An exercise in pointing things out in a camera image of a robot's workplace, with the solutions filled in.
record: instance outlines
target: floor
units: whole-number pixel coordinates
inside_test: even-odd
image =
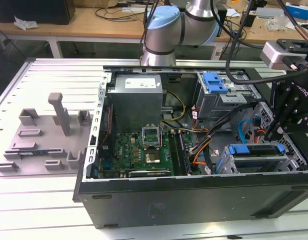
[[[0,51],[0,95],[25,60],[10,42],[5,42],[5,44],[6,50]],[[53,57],[45,41],[17,40],[15,45],[26,57]],[[92,53],[92,43],[76,42],[74,44],[73,42],[62,42],[61,49],[64,58],[137,59],[139,45],[131,43],[96,43],[96,53]],[[197,48],[193,46],[177,46],[175,48],[175,55],[176,59],[209,60],[212,55],[212,50],[213,48],[209,46],[199,46]],[[221,60],[226,59],[228,50],[225,51]],[[260,61],[260,53],[260,49],[241,48],[234,59]]]

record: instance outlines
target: green circuit board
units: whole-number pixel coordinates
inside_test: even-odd
[[[186,149],[193,146],[190,134],[184,133],[184,144]],[[170,143],[167,132],[161,134],[159,139],[160,147],[150,147],[145,149],[141,132],[121,132],[115,138],[115,155],[112,160],[111,170],[130,171],[130,170],[167,170],[174,175],[173,164],[170,154]],[[146,140],[155,142],[156,133],[146,134]]]

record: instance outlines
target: gray mounting plate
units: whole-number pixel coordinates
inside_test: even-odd
[[[91,125],[86,123],[79,125],[77,115],[70,115],[69,118],[70,136],[64,136],[61,126],[55,124],[51,115],[33,118],[35,126],[23,126],[20,124],[8,150],[13,150],[12,147],[15,143],[24,144],[35,142],[37,144],[36,150],[64,149],[66,155],[62,157],[23,155],[21,159],[9,159],[2,163],[14,162],[18,168],[16,171],[0,171],[0,177],[76,174],[78,167],[72,166],[73,169],[70,168],[70,164],[67,161],[67,154],[70,151],[73,158],[76,159],[79,151],[84,153],[89,141]],[[40,129],[41,136],[19,136],[20,131],[34,129]],[[52,170],[53,167],[49,167],[50,170],[47,170],[45,164],[48,160],[53,160],[53,162],[60,160],[62,166],[56,170]]]

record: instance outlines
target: blue drive bracket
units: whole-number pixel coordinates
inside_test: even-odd
[[[233,144],[228,147],[229,153],[235,154],[249,154],[250,150],[245,144]]]
[[[210,94],[227,94],[229,92],[216,72],[204,72],[203,79]]]

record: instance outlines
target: ram slot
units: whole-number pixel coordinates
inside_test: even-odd
[[[169,133],[168,141],[174,176],[185,176],[187,172],[182,156],[180,135],[178,133]]]

